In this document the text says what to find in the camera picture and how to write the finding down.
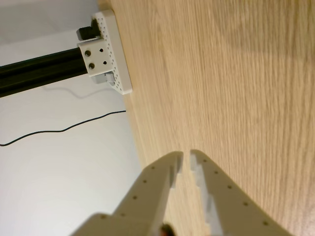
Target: white wall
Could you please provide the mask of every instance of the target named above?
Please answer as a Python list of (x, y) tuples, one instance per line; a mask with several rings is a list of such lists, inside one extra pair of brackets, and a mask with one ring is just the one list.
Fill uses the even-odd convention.
[[(0, 65), (75, 48), (75, 31), (95, 11), (91, 0), (2, 1)], [(0, 143), (124, 109), (105, 84), (71, 78), (0, 98)], [(0, 147), (0, 235), (69, 235), (93, 213), (112, 213), (139, 173), (126, 113)]]

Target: bolt head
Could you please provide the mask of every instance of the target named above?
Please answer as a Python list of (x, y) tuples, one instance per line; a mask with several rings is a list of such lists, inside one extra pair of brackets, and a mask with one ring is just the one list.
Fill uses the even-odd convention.
[(93, 70), (94, 67), (95, 67), (94, 63), (90, 63), (90, 64), (89, 64), (89, 68), (90, 68), (91, 70)]
[(89, 50), (86, 50), (84, 53), (87, 57), (89, 57), (91, 55), (91, 52)]

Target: wood grain surface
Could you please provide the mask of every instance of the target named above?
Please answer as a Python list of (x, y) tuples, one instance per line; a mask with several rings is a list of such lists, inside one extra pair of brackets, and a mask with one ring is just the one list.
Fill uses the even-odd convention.
[(315, 235), (315, 1), (99, 0), (115, 11), (144, 166), (185, 152), (165, 219), (209, 234), (189, 150), (208, 154), (271, 217)]

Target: white mounting bracket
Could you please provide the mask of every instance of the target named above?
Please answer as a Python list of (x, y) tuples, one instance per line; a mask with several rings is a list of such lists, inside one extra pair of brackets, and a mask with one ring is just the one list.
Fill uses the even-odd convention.
[(130, 76), (114, 12), (98, 12), (93, 19), (97, 20), (101, 38), (78, 44), (88, 75), (96, 83), (108, 82), (121, 94), (131, 93)]

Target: wire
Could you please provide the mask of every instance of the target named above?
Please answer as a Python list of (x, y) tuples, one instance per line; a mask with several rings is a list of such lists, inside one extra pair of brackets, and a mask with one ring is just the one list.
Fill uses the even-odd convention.
[(30, 133), (30, 134), (24, 135), (24, 136), (22, 136), (22, 137), (20, 137), (20, 138), (18, 138), (18, 139), (16, 139), (16, 140), (13, 140), (13, 141), (11, 141), (10, 143), (7, 143), (7, 144), (0, 144), (0, 147), (8, 146), (8, 145), (10, 145), (10, 144), (12, 144), (12, 143), (15, 143), (16, 141), (19, 141), (19, 140), (21, 140), (21, 139), (23, 139), (23, 138), (26, 138), (26, 137), (28, 137), (28, 136), (30, 136), (30, 135), (33, 135), (33, 134), (40, 134), (40, 133), (61, 133), (61, 132), (65, 132), (65, 131), (67, 131), (67, 130), (73, 128), (73, 127), (78, 126), (78, 125), (81, 125), (81, 124), (84, 124), (84, 123), (87, 123), (87, 122), (90, 122), (90, 121), (93, 121), (93, 120), (96, 120), (96, 119), (101, 119), (101, 118), (103, 118), (103, 117), (106, 117), (106, 116), (109, 116), (109, 115), (112, 115), (112, 114), (122, 113), (122, 112), (126, 112), (126, 111), (110, 112), (110, 113), (107, 113), (107, 114), (102, 115), (102, 116), (100, 116), (100, 117), (96, 117), (96, 118), (93, 118), (93, 119), (88, 119), (88, 120), (86, 120), (86, 121), (83, 121), (83, 122), (74, 124), (74, 125), (72, 125), (72, 126), (66, 128), (66, 129), (63, 129), (63, 130), (43, 130), (43, 131), (36, 131), (36, 132)]

